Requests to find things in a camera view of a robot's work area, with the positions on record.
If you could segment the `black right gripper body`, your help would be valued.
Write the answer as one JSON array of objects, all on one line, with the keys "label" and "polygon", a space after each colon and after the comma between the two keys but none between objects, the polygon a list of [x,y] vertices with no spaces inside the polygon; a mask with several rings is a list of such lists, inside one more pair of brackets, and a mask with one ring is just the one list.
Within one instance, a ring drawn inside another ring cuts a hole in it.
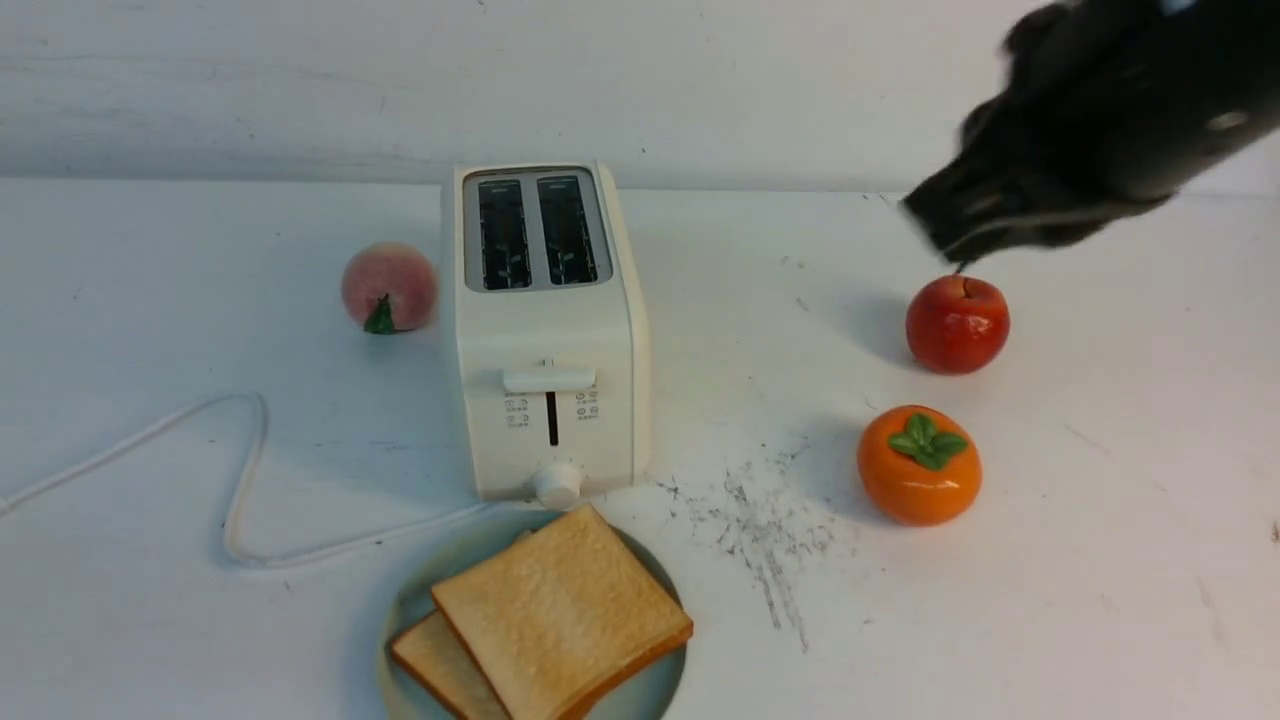
[{"label": "black right gripper body", "polygon": [[1057,1],[1005,53],[963,151],[1044,152],[1053,209],[1148,213],[1277,129],[1275,1]]}]

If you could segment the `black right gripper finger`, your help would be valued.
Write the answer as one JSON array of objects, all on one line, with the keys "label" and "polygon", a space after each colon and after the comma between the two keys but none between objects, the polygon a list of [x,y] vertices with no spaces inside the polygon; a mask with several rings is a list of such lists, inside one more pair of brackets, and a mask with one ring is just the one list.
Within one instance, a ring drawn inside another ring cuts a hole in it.
[{"label": "black right gripper finger", "polygon": [[932,249],[957,269],[1012,249],[1062,249],[1110,223],[1111,215],[1097,208],[979,211],[975,215],[966,215],[955,206],[925,209],[925,236]]},{"label": "black right gripper finger", "polygon": [[925,236],[925,209],[931,206],[955,206],[966,215],[1053,209],[1053,195],[1044,192],[1053,187],[1047,181],[1048,168],[1042,151],[966,150],[911,190],[902,200],[902,211]]}]

